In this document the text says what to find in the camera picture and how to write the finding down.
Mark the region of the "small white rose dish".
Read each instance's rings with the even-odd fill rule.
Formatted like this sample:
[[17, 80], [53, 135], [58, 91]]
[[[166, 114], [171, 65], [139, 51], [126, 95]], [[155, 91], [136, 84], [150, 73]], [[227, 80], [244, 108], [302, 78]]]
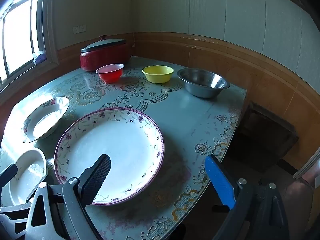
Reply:
[[38, 148], [24, 152], [15, 164], [17, 174], [9, 181], [9, 195], [14, 205], [20, 205], [27, 202], [48, 171], [46, 158]]

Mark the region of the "red-character floral deep plate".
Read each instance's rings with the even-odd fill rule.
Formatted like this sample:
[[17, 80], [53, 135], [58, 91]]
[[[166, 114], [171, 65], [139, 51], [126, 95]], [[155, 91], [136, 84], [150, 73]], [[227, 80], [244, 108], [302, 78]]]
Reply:
[[39, 105], [23, 123], [22, 142], [31, 143], [52, 134], [67, 112], [68, 106], [69, 99], [65, 96], [52, 98]]

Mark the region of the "large purple-rimmed floral plate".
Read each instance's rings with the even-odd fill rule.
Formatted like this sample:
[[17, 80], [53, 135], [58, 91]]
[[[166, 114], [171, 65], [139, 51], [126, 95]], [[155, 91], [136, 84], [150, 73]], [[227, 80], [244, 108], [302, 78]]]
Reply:
[[111, 169], [93, 204], [123, 203], [145, 190], [164, 159], [164, 140], [146, 114], [128, 108], [98, 110], [80, 118], [62, 135], [54, 154], [59, 183], [79, 177], [106, 154]]

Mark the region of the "red plastic bowl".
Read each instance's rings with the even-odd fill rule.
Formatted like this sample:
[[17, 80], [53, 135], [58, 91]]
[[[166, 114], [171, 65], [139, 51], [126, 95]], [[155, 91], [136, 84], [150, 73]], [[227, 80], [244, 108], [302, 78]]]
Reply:
[[96, 73], [103, 80], [104, 83], [110, 84], [117, 82], [123, 73], [124, 65], [121, 63], [114, 63], [102, 66], [96, 70]]

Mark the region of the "stainless steel bowl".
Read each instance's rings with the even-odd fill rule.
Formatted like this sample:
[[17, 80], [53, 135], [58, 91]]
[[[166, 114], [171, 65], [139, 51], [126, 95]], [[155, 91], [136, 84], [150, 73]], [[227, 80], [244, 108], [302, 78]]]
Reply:
[[223, 90], [230, 87], [224, 77], [204, 69], [183, 68], [177, 75], [182, 80], [185, 90], [198, 98], [216, 98]]

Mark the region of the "yellow plastic bowl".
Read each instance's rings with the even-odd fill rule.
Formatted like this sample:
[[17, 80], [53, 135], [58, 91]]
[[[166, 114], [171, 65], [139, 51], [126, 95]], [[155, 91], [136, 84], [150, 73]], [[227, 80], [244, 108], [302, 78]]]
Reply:
[[147, 66], [142, 69], [143, 74], [150, 83], [161, 84], [170, 80], [174, 69], [168, 66]]

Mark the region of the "floral plastic tablecloth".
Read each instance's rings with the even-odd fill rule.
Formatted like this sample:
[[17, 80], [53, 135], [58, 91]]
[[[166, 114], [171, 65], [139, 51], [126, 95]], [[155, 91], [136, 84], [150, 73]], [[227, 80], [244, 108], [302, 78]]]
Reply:
[[[1, 142], [1, 168], [40, 149], [55, 183], [77, 177], [101, 154], [111, 170], [87, 212], [103, 239], [166, 239], [209, 185], [204, 160], [223, 159], [246, 91], [230, 85], [215, 99], [188, 93], [174, 74], [150, 83], [143, 68], [157, 61], [132, 57], [117, 83], [81, 69], [35, 90], [13, 107]], [[69, 107], [48, 137], [24, 143], [27, 116], [65, 96]]]

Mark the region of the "blue-white item on sill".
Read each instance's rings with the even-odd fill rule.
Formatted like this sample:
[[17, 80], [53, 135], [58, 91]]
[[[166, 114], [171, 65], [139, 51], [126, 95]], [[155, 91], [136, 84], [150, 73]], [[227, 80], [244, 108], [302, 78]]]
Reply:
[[37, 66], [47, 60], [46, 52], [44, 50], [33, 53], [33, 63]]

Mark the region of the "red electric cooker pot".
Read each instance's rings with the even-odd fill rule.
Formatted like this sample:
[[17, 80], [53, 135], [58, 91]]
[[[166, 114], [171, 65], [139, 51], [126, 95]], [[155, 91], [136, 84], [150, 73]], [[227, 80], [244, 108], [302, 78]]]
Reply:
[[80, 67], [85, 71], [96, 71], [98, 68], [114, 64], [125, 64], [129, 61], [131, 52], [128, 44], [116, 44], [94, 51], [80, 54]]

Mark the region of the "grey cooker lid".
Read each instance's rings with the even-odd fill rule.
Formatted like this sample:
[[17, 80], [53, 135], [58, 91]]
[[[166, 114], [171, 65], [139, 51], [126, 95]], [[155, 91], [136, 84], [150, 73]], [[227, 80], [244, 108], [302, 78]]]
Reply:
[[106, 38], [106, 35], [100, 36], [100, 40], [97, 42], [94, 42], [92, 44], [87, 45], [85, 48], [81, 49], [82, 53], [95, 51], [101, 48], [115, 46], [119, 44], [125, 44], [126, 40], [121, 38]]

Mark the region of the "window with frame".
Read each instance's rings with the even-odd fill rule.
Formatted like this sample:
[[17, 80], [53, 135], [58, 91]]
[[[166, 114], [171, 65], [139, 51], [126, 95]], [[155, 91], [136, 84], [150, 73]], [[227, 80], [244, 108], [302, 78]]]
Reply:
[[[1, 89], [36, 67], [58, 63], [53, 34], [53, 0], [1, 0]], [[44, 50], [47, 60], [33, 63]]]

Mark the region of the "white wall socket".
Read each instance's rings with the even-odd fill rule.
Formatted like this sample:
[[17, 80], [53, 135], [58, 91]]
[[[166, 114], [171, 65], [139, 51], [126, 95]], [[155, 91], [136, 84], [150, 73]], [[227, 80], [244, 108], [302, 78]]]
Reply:
[[73, 34], [79, 34], [79, 33], [84, 33], [86, 32], [87, 28], [86, 25], [80, 25], [73, 27]]

